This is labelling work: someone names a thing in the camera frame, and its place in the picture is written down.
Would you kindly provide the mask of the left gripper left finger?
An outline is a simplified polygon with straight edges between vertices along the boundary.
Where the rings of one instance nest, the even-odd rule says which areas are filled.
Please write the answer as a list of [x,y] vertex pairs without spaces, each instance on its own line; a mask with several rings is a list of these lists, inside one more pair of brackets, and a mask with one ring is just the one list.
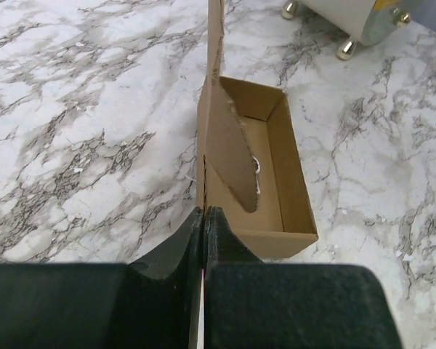
[[194,348],[203,212],[125,263],[0,264],[0,348]]

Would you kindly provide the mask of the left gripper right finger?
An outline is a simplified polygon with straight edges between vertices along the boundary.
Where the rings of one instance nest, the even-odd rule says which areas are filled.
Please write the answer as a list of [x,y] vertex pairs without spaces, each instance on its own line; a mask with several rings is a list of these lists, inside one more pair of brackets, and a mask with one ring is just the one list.
[[212,207],[204,225],[206,348],[401,348],[384,290],[360,265],[268,263]]

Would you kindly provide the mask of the cardboard box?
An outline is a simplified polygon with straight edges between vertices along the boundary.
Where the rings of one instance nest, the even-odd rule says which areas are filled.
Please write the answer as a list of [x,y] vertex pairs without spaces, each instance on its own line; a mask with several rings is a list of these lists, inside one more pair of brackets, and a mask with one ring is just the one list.
[[[221,73],[223,1],[208,3],[207,73],[197,107],[197,205],[218,206],[258,257],[284,259],[318,232],[286,94]],[[252,156],[261,171],[257,195]]]

